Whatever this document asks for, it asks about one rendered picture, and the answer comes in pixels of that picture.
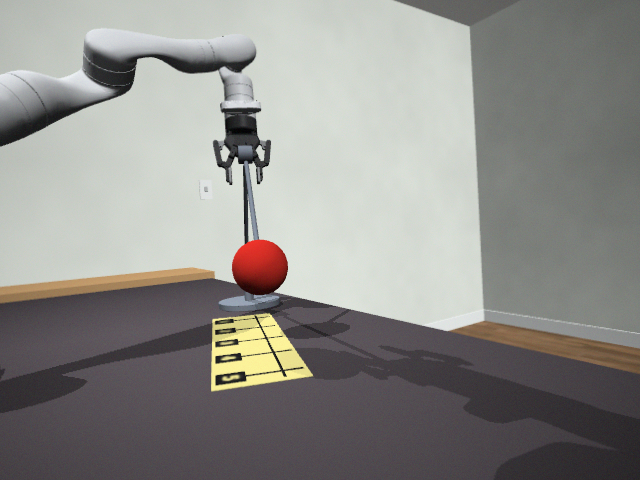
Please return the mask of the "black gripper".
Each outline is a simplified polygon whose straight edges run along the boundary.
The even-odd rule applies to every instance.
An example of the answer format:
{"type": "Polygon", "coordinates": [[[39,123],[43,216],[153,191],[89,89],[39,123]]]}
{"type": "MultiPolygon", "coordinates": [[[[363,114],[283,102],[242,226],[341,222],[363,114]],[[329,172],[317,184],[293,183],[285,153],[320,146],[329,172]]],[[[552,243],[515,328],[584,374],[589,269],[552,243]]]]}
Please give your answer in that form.
{"type": "Polygon", "coordinates": [[[256,165],[257,184],[260,184],[263,180],[263,167],[269,165],[271,141],[262,141],[257,135],[257,122],[256,119],[247,115],[235,115],[228,117],[225,120],[225,132],[226,137],[223,141],[213,141],[213,148],[217,161],[217,166],[226,170],[226,181],[229,185],[232,185],[232,168],[231,165],[234,158],[238,158],[237,146],[251,145],[253,151],[253,162],[256,165]],[[230,151],[227,161],[222,161],[220,151],[223,146],[226,146],[230,151]],[[261,145],[265,150],[264,160],[261,161],[256,149],[261,145]]]}

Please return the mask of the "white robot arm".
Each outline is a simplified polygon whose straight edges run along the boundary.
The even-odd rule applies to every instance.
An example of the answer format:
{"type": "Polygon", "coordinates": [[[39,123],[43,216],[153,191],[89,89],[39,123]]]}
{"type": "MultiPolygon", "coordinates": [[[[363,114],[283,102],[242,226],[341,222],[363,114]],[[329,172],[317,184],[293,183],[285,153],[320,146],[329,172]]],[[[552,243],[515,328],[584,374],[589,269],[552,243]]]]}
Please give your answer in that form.
{"type": "Polygon", "coordinates": [[[256,119],[261,111],[261,103],[254,101],[252,81],[241,71],[256,57],[256,46],[245,35],[181,40],[94,29],[84,39],[82,68],[70,76],[57,79],[24,70],[0,75],[0,147],[125,94],[133,85],[137,59],[147,57],[184,73],[219,70],[225,98],[220,108],[225,120],[235,115],[256,119]]]}

